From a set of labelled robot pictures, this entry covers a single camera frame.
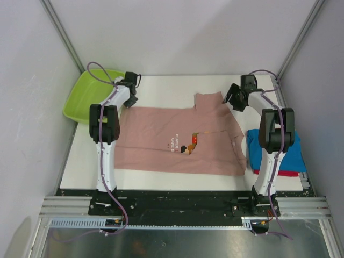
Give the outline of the pink t-shirt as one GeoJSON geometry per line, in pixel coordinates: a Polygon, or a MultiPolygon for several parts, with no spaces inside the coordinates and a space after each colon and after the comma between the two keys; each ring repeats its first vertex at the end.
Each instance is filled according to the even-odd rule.
{"type": "Polygon", "coordinates": [[[114,167],[242,176],[244,134],[221,92],[195,94],[186,109],[131,107],[120,115],[114,167]]]}

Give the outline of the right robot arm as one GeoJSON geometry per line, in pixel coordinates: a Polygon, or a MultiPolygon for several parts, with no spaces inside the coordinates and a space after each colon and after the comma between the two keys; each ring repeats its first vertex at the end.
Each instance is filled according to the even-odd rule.
{"type": "Polygon", "coordinates": [[[259,145],[262,148],[260,172],[252,187],[252,199],[248,210],[260,216],[273,205],[275,181],[283,158],[295,141],[295,114],[292,108],[281,107],[258,88],[253,74],[242,75],[240,85],[233,83],[223,103],[230,103],[234,110],[242,112],[253,108],[260,116],[259,145]]]}

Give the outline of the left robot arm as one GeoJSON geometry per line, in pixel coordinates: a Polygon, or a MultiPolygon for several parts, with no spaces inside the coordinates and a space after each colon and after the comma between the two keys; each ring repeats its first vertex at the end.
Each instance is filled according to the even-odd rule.
{"type": "Polygon", "coordinates": [[[137,101],[137,84],[141,75],[126,72],[125,76],[115,79],[113,90],[100,103],[92,104],[89,111],[89,134],[96,144],[98,155],[99,192],[113,192],[116,187],[114,176],[114,149],[120,135],[118,111],[130,108],[137,101]]]}

